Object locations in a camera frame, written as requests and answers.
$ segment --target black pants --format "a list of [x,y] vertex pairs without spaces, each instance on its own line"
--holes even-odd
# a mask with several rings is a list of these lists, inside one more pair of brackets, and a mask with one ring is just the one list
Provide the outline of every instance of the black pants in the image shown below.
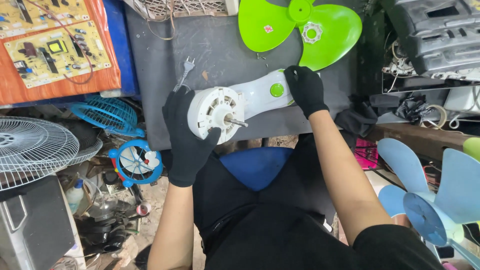
[[[352,147],[356,140],[342,133]],[[172,166],[170,150],[161,152],[167,170]],[[291,156],[271,184],[252,191],[239,182],[212,153],[193,184],[194,223],[202,238],[238,212],[258,204],[298,207],[321,221],[332,224],[335,209],[325,186],[313,134],[299,135]]]

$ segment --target blue fan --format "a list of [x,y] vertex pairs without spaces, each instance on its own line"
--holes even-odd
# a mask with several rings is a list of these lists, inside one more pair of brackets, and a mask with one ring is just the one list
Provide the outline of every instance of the blue fan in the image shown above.
[[378,198],[387,213],[392,217],[406,214],[426,241],[436,246],[451,245],[480,270],[480,258],[460,245],[465,238],[462,225],[480,221],[480,162],[446,149],[435,194],[428,189],[421,163],[408,146],[387,138],[378,142],[377,149],[407,190],[387,185],[380,191]]
[[151,151],[145,140],[131,140],[120,146],[118,150],[111,149],[108,157],[125,187],[133,184],[149,184],[156,181],[163,171],[160,152]]
[[127,103],[116,98],[90,96],[85,102],[76,102],[70,110],[79,118],[114,134],[145,137],[137,128],[137,114]]

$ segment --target blue stool seat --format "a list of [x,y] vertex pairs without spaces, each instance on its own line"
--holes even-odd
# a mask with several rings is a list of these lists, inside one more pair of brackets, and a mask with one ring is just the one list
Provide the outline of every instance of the blue stool seat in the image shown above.
[[259,191],[275,179],[292,152],[286,147],[258,147],[230,153],[220,161],[245,186]]

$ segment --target person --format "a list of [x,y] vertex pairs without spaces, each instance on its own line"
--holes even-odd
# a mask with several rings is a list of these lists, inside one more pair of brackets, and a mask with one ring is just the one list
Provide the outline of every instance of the person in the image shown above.
[[[284,74],[312,134],[299,136],[280,173],[257,192],[212,153],[219,128],[205,140],[189,130],[194,92],[170,93],[163,115],[172,149],[161,153],[169,185],[148,270],[192,268],[193,224],[205,269],[443,269],[419,237],[394,225],[383,209],[329,114],[320,77],[298,66]],[[332,209],[349,245],[323,226]]]

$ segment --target motor shaft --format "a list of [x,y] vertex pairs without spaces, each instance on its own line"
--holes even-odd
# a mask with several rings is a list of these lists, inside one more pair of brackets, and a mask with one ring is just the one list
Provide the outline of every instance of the motor shaft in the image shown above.
[[235,125],[241,125],[241,126],[244,126],[244,127],[248,126],[248,124],[245,123],[245,122],[238,121],[238,120],[235,120],[235,119],[231,119],[231,118],[228,118],[228,117],[225,117],[223,120],[225,122],[229,122],[229,123],[232,123],[232,124],[235,124]]

